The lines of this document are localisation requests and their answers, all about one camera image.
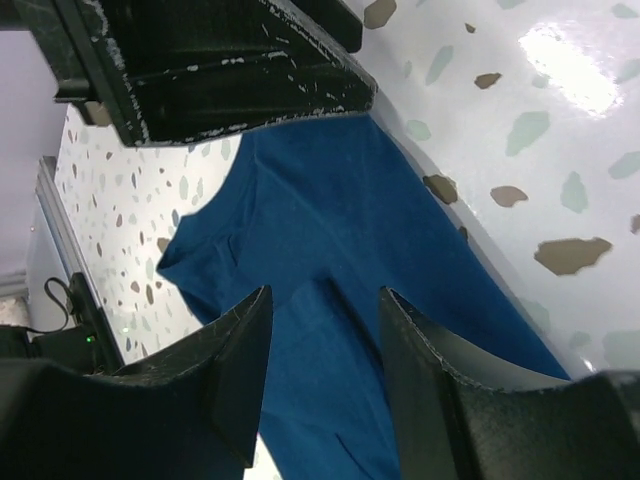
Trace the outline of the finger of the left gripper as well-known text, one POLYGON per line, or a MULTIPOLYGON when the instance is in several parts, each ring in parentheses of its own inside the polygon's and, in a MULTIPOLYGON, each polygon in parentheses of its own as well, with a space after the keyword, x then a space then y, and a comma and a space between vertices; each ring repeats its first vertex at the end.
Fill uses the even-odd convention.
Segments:
POLYGON ((363 114, 373 77, 307 18, 270 1, 77 1, 130 147, 178 146, 363 114))
POLYGON ((362 22, 343 1, 270 1, 269 6, 313 21, 348 53, 356 53, 362 47, 362 22))

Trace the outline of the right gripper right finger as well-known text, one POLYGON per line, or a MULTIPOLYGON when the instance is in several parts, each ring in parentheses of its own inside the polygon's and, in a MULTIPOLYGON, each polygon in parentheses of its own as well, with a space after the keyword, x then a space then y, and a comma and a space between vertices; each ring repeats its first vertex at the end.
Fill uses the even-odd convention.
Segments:
POLYGON ((382 358, 406 479, 635 479, 639 375, 565 381, 505 361, 379 294, 382 358))

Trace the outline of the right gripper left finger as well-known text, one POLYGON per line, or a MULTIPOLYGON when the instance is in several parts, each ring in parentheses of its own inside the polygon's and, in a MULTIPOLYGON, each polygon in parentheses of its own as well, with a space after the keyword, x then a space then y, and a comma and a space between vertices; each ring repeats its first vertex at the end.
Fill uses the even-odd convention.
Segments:
POLYGON ((111 375, 1 364, 5 479, 240 479, 254 462, 272 333, 261 287, 111 375))

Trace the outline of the dark blue t shirt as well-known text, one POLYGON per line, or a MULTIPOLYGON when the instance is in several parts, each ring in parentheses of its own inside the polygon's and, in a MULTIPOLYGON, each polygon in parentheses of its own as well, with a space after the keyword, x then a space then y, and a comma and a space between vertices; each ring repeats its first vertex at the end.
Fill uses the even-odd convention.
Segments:
POLYGON ((400 477, 384 287, 507 361, 565 374, 367 116, 244 134, 221 189, 181 219, 157 270, 205 324, 271 288, 260 433, 286 479, 400 477))

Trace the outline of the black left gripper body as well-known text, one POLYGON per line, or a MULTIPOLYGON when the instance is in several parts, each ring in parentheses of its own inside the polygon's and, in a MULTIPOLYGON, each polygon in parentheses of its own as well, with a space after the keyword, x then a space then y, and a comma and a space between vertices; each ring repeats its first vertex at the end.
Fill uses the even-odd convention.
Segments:
POLYGON ((1 29, 28 31, 57 83, 54 101, 74 106, 88 125, 116 125, 120 112, 77 1, 3 1, 1 29))

